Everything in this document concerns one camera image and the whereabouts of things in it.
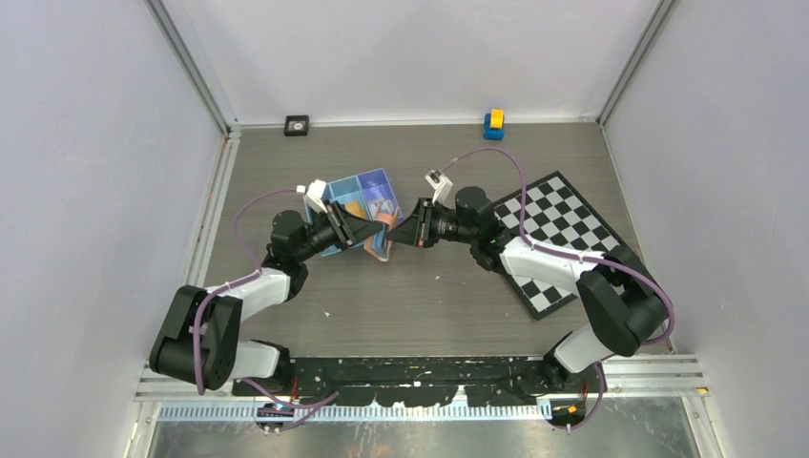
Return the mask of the yellow VIP card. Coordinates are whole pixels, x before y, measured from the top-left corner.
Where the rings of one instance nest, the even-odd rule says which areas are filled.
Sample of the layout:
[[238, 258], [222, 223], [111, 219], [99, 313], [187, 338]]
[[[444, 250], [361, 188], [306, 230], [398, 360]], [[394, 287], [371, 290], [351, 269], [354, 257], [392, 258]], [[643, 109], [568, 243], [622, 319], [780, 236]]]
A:
[[345, 210], [353, 216], [361, 219], [366, 218], [366, 211], [363, 205], [356, 200], [350, 200], [344, 205]]

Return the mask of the orange leather card holder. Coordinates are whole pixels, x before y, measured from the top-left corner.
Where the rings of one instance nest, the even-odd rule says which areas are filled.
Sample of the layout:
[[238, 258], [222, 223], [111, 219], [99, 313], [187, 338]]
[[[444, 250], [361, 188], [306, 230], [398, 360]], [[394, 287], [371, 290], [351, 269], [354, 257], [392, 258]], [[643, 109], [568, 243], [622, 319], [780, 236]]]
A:
[[383, 228], [364, 241], [363, 250], [376, 260], [389, 261], [393, 242], [388, 239], [388, 234], [397, 226], [400, 213], [401, 210], [396, 208], [392, 214], [379, 210], [374, 215], [373, 221], [381, 223]]

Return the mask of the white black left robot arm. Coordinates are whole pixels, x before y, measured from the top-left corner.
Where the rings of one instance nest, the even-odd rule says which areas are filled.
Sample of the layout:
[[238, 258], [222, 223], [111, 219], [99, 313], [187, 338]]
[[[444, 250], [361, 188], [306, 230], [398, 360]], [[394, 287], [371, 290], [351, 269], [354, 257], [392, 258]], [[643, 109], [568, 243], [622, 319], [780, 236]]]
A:
[[153, 344], [149, 367], [195, 385], [198, 393], [226, 382], [256, 379], [267, 393], [284, 393], [293, 380], [287, 348], [240, 339], [242, 322], [294, 299], [308, 277], [306, 261], [330, 247], [342, 250], [383, 231], [384, 224], [328, 203], [307, 222], [294, 210], [272, 221], [267, 255], [251, 274], [214, 287], [183, 285], [176, 291]]

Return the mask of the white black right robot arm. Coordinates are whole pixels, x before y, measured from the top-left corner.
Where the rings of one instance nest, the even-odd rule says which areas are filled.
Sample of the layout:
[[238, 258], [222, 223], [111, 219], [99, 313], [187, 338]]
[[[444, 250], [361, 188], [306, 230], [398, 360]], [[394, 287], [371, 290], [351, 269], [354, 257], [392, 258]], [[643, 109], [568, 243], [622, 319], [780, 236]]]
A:
[[571, 390], [585, 369], [610, 356], [634, 355], [671, 318], [671, 304], [633, 251], [623, 246], [607, 253], [576, 251], [517, 236], [479, 187], [458, 191], [452, 208], [420, 198], [387, 237], [419, 248], [440, 240], [465, 243], [487, 271], [542, 281], [576, 296], [587, 325], [543, 358], [546, 382], [557, 391]]

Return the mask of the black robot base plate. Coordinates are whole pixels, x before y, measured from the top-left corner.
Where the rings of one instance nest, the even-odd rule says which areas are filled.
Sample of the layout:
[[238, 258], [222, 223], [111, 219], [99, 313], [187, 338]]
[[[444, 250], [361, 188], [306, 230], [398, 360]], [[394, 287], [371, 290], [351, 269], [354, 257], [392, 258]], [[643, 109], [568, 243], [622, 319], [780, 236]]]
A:
[[336, 406], [447, 406], [465, 399], [472, 407], [527, 406], [544, 395], [582, 398], [596, 394], [599, 377], [589, 368], [565, 375], [541, 359], [497, 357], [297, 358], [265, 379], [233, 387], [236, 396], [296, 396], [305, 405], [327, 398]]

